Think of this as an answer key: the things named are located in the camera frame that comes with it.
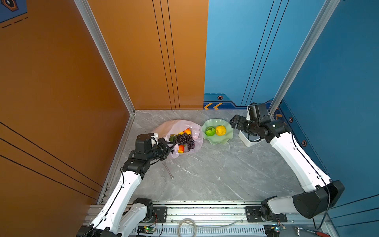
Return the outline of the green leaf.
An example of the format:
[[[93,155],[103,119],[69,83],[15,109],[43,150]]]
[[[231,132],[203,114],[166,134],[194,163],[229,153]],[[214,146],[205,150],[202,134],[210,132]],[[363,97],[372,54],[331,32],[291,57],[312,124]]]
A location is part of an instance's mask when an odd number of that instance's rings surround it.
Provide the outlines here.
[[[170,138],[169,138],[169,141],[170,142],[175,142],[177,139],[177,135],[171,135]]]

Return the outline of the red yellow mango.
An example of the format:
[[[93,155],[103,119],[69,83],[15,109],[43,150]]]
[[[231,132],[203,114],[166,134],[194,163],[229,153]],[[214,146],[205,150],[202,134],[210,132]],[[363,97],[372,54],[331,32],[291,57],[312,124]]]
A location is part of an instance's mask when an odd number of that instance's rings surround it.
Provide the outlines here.
[[[185,146],[184,145],[179,145],[178,146],[178,153],[183,154],[185,152]]]

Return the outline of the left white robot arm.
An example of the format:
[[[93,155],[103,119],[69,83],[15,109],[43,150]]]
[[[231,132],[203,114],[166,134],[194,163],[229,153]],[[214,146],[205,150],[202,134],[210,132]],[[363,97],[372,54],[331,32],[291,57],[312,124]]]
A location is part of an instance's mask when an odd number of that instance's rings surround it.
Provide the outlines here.
[[[77,237],[128,237],[141,221],[153,216],[150,199],[139,198],[125,211],[151,165],[163,161],[174,152],[176,142],[156,138],[155,134],[139,135],[135,149],[120,169],[119,182],[99,214],[88,226],[81,226]]]

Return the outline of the yellow starfruit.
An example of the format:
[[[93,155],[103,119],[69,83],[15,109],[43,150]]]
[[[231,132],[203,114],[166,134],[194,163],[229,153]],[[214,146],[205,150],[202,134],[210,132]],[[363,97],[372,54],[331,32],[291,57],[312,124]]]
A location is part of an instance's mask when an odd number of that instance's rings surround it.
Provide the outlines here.
[[[224,125],[216,126],[216,135],[224,136],[227,133],[227,129]]]

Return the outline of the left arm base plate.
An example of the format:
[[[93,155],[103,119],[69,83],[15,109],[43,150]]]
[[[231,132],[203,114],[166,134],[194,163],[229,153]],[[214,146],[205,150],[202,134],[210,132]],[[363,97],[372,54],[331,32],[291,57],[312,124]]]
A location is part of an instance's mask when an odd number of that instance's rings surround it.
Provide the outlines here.
[[[142,220],[144,223],[153,223],[160,220],[166,222],[168,208],[166,206],[152,206],[147,208],[147,215]]]

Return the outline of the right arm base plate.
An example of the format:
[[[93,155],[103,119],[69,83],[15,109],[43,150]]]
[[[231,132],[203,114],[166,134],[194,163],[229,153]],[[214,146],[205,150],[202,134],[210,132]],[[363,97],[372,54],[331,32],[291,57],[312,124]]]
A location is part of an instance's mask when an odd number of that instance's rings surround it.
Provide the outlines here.
[[[264,206],[246,206],[245,215],[249,223],[252,222],[288,222],[286,214],[273,214]]]

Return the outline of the red pear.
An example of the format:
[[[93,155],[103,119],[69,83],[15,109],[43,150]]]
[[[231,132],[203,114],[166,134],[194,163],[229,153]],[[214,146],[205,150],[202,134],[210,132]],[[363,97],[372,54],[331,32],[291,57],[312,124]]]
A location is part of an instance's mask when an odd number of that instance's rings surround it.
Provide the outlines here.
[[[186,130],[183,131],[183,134],[191,135],[191,129],[187,128]]]

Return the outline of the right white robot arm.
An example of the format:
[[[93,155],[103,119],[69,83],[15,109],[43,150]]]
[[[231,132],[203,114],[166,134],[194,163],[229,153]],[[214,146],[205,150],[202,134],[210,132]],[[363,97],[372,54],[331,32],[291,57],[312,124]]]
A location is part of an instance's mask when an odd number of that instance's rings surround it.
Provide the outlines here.
[[[276,149],[296,175],[303,190],[297,195],[273,196],[263,200],[260,216],[265,221],[271,221],[277,215],[287,213],[297,213],[312,219],[337,203],[345,190],[343,183],[339,180],[333,181],[313,162],[296,142],[285,122],[260,118],[252,120],[234,115],[230,125],[248,135],[257,135]]]

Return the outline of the pink plastic bag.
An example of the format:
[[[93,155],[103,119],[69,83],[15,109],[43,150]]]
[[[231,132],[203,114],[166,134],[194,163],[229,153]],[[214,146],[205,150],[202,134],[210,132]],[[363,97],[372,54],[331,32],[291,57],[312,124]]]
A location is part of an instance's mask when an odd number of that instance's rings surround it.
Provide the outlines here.
[[[153,130],[158,138],[164,138],[169,143],[175,143],[168,158],[178,158],[180,155],[198,152],[203,144],[201,126],[187,120],[166,121]]]

